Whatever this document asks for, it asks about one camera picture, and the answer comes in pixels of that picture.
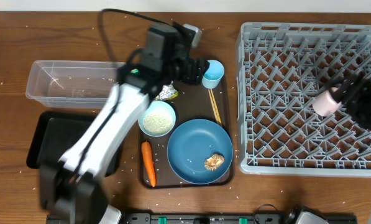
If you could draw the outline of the yellow snack wrapper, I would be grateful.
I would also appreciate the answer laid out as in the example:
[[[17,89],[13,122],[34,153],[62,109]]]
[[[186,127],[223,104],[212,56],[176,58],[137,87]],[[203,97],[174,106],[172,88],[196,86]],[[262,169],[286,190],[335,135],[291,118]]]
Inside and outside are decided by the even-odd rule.
[[[173,82],[163,85],[161,92],[155,97],[155,100],[166,101],[172,100],[178,96],[178,91],[174,88]]]

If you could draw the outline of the pink cup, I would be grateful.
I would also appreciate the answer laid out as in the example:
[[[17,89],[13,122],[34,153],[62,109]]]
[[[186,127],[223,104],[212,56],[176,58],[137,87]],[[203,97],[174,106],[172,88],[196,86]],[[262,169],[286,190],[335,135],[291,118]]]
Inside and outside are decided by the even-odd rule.
[[[340,109],[343,104],[337,102],[330,94],[329,90],[320,93],[313,101],[313,109],[316,114],[320,116],[327,117],[334,114],[338,109]]]

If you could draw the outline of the light blue cup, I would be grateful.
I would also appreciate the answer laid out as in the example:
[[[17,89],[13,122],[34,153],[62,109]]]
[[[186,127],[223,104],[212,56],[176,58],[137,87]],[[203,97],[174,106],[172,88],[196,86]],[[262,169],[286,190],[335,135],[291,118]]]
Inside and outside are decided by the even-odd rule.
[[[209,68],[205,71],[202,79],[202,85],[207,89],[216,88],[224,76],[224,66],[217,60],[208,60]]]

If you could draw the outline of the light blue rice bowl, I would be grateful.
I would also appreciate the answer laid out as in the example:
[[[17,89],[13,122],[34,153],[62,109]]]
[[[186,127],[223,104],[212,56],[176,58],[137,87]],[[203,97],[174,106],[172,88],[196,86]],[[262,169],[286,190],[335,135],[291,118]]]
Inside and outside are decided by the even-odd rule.
[[[175,110],[170,104],[164,101],[153,101],[139,118],[138,125],[144,134],[161,137],[173,129],[175,122]]]

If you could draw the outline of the orange carrot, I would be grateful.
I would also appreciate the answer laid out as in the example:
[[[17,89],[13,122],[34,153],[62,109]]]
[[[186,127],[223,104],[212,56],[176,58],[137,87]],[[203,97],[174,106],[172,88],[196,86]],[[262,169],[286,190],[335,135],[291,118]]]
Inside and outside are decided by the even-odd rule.
[[[141,144],[142,158],[144,161],[144,166],[147,171],[149,182],[152,187],[155,187],[157,184],[157,178],[155,173],[155,167],[152,157],[152,147],[148,141]]]

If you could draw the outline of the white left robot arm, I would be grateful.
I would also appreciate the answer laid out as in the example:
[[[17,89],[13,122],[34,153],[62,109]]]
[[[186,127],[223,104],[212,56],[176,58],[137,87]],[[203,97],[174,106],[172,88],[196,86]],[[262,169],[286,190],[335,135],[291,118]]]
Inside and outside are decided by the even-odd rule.
[[[146,44],[117,68],[116,84],[84,135],[55,161],[39,168],[40,206],[70,223],[119,223],[101,181],[133,124],[164,85],[178,80],[201,83],[209,62],[190,58],[202,31],[189,24],[156,22]]]

